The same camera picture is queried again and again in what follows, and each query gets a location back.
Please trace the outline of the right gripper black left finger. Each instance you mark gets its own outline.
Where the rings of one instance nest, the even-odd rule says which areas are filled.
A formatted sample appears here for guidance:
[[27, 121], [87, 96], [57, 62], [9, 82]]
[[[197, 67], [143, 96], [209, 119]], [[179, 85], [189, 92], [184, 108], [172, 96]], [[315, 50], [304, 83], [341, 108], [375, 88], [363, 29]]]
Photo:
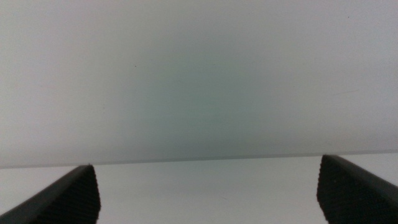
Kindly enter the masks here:
[[1, 215], [1, 224], [96, 224], [100, 193], [92, 165], [78, 166]]

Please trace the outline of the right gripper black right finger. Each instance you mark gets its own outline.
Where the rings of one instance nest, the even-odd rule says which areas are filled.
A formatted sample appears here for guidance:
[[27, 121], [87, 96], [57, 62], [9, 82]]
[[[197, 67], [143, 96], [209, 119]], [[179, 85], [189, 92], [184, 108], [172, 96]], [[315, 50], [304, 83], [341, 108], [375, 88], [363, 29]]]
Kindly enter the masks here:
[[397, 186], [336, 155], [322, 156], [317, 201], [329, 224], [397, 224]]

